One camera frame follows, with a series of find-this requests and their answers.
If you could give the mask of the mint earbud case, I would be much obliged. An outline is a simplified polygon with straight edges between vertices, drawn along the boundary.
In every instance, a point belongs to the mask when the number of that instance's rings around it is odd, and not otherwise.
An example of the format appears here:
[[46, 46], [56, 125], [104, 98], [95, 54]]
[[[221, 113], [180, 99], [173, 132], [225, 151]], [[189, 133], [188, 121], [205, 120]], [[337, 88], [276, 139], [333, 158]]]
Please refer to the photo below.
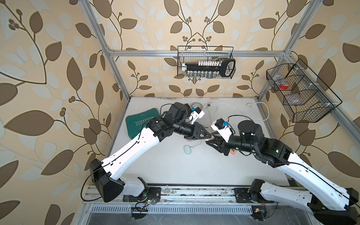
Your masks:
[[185, 145], [184, 152], [185, 152], [185, 154], [190, 155], [192, 153], [191, 147], [188, 145]]

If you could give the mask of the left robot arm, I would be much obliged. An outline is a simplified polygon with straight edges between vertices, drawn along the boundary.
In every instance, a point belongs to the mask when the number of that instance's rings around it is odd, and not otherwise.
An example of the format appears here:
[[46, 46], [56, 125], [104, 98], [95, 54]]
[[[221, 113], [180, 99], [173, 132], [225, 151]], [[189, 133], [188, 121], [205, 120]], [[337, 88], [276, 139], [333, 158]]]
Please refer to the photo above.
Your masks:
[[142, 126], [139, 134], [116, 153], [104, 158], [95, 159], [89, 167], [92, 180], [100, 199], [105, 203], [119, 195], [144, 198], [149, 193], [149, 186], [143, 178], [126, 178], [123, 173], [141, 155], [153, 146], [159, 144], [173, 133], [182, 135], [187, 140], [210, 139], [209, 133], [203, 125], [197, 122], [205, 112], [197, 107], [176, 102], [163, 114], [152, 117]]

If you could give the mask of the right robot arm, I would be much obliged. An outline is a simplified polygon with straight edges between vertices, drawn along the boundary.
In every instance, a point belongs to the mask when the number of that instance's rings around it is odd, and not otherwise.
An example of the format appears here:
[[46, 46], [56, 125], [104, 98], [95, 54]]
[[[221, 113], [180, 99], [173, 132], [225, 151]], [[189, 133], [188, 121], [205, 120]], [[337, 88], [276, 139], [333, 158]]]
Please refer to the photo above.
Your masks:
[[299, 191], [255, 179], [247, 192], [252, 201], [283, 203], [313, 215], [324, 225], [357, 223], [359, 214], [354, 205], [358, 203], [359, 193], [322, 176], [280, 140], [266, 138], [259, 124], [250, 120], [241, 121], [238, 136], [232, 133], [223, 119], [213, 122], [211, 127], [218, 135], [207, 144], [218, 152], [226, 156], [231, 150], [249, 152], [257, 160], [289, 175], [305, 188]]

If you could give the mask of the clear tape roll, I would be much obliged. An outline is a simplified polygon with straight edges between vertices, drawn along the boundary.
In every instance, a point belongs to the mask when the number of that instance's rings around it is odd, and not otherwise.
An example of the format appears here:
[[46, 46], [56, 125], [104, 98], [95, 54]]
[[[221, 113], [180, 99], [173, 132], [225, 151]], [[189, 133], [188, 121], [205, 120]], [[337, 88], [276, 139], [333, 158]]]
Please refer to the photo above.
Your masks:
[[196, 112], [200, 113], [203, 109], [203, 105], [195, 102], [191, 105], [191, 109], [192, 109], [192, 111], [196, 111]]

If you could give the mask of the green tool case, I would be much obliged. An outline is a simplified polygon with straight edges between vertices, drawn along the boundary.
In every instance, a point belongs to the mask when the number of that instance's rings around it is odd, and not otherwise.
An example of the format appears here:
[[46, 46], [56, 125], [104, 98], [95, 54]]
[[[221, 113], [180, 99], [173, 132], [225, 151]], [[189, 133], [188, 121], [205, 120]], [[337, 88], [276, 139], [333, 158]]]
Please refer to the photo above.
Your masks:
[[159, 112], [157, 109], [152, 108], [150, 110], [130, 115], [126, 117], [125, 122], [127, 126], [127, 134], [130, 139], [135, 138], [143, 128], [143, 125], [153, 117], [158, 117]]

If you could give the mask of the black white tool set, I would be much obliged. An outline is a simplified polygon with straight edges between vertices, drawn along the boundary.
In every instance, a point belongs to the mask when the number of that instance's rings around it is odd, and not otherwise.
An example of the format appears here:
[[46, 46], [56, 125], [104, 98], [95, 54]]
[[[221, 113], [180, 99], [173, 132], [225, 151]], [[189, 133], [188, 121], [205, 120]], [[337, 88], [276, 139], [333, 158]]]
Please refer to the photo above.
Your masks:
[[189, 77], [207, 79], [232, 78], [236, 71], [236, 60], [220, 59], [219, 61], [199, 61], [198, 63], [183, 63], [181, 72]]

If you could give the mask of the red white item in basket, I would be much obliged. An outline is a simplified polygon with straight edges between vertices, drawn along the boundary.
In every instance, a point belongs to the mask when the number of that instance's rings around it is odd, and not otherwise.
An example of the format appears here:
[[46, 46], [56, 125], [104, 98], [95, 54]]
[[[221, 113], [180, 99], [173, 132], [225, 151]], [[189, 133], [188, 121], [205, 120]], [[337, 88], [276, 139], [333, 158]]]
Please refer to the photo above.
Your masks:
[[286, 81], [281, 81], [281, 82], [279, 82], [278, 86], [281, 90], [288, 90], [288, 88], [290, 87], [290, 84]]

